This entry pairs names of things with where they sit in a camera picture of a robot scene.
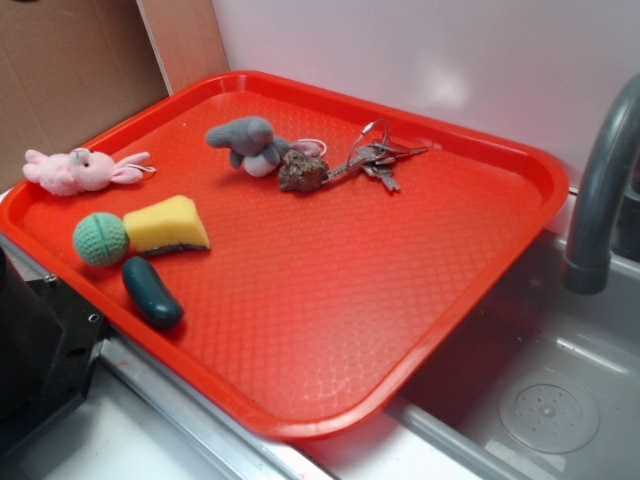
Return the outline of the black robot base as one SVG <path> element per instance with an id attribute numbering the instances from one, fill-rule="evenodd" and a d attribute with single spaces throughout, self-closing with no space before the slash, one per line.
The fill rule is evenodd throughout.
<path id="1" fill-rule="evenodd" d="M 1 458 L 81 405 L 107 327 L 62 279 L 24 279 L 1 253 Z"/>

